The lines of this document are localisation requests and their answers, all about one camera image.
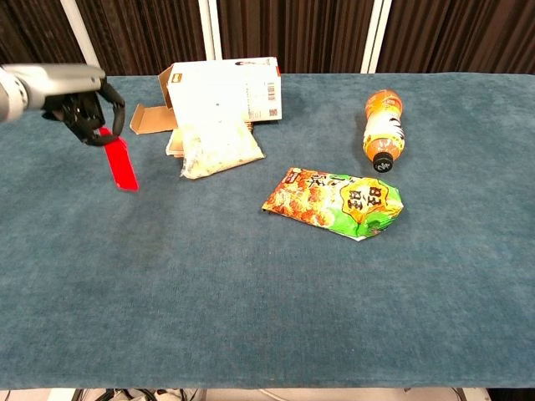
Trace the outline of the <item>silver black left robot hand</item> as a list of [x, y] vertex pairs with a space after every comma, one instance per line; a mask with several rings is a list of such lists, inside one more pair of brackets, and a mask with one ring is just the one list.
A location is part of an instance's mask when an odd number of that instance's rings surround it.
[[[80, 140], [91, 146], [104, 146], [117, 140], [125, 124], [125, 100], [108, 82], [103, 69], [88, 64], [30, 64], [20, 70], [28, 94], [28, 107], [41, 109], [47, 119], [63, 122]], [[105, 124], [99, 103], [112, 105], [111, 134], [102, 136]]]

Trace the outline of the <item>red rectangular card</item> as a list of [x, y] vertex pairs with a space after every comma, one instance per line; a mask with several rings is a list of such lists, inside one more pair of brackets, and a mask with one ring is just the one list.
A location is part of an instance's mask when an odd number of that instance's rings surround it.
[[139, 183], [130, 160], [127, 142], [118, 138], [104, 146], [116, 187], [119, 190], [137, 191]]

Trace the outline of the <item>beige flat packet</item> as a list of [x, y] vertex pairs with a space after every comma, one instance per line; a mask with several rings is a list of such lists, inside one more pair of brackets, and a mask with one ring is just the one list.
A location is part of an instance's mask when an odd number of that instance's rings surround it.
[[166, 155], [176, 158], [182, 158], [184, 156], [182, 137], [183, 135], [180, 129], [172, 130], [171, 137], [166, 146]]

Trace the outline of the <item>open white cardboard box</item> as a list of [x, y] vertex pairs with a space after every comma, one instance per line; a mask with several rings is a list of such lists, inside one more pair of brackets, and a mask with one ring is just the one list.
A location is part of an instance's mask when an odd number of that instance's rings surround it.
[[138, 104], [130, 128], [138, 135], [170, 131], [218, 108], [246, 122], [283, 117], [282, 76], [275, 57], [174, 63], [158, 75], [164, 104]]

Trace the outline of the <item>clear bag of white powder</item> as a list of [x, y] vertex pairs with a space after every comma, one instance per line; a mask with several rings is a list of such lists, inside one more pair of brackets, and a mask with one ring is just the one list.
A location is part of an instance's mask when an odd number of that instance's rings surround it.
[[241, 118], [184, 124], [181, 176], [196, 180], [264, 159], [250, 124]]

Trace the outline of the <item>dark brown pleated curtain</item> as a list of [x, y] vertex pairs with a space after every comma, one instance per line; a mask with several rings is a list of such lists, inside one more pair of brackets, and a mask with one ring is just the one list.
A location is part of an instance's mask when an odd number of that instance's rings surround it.
[[[75, 0], [102, 68], [156, 75], [206, 57], [198, 0]], [[374, 0], [217, 0], [224, 58], [357, 73]], [[84, 59], [60, 0], [0, 0], [0, 63]], [[535, 74], [535, 0], [392, 0], [380, 73]]]

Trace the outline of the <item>teal fabric table cover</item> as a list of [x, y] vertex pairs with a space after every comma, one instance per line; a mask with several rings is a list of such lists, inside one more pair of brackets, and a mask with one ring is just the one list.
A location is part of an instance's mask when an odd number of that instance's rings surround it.
[[[372, 176], [392, 88], [404, 204], [364, 241], [262, 211], [293, 166]], [[0, 124], [0, 388], [535, 387], [535, 75], [286, 74], [263, 160], [140, 188], [28, 112]]]

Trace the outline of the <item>green orange snack bag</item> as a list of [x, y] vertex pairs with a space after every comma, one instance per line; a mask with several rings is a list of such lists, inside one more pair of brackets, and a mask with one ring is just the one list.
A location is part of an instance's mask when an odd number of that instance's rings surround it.
[[356, 241], [381, 233], [403, 208], [399, 191], [382, 180], [298, 167], [286, 172], [262, 205]]

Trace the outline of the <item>orange drink bottle black cap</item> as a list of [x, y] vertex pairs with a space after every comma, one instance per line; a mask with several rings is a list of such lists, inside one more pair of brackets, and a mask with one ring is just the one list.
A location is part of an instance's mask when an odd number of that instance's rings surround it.
[[405, 132], [400, 121], [402, 112], [400, 96], [392, 89], [379, 90], [366, 102], [363, 152], [379, 173], [390, 171], [404, 151]]

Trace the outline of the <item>slanted white frame post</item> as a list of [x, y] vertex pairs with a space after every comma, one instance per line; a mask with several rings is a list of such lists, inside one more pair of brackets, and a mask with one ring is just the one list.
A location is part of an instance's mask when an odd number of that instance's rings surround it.
[[82, 15], [79, 11], [76, 0], [59, 0], [68, 19], [69, 25], [75, 36], [79, 49], [84, 56], [84, 61], [88, 65], [100, 67], [97, 54], [91, 42], [88, 30], [85, 26]]

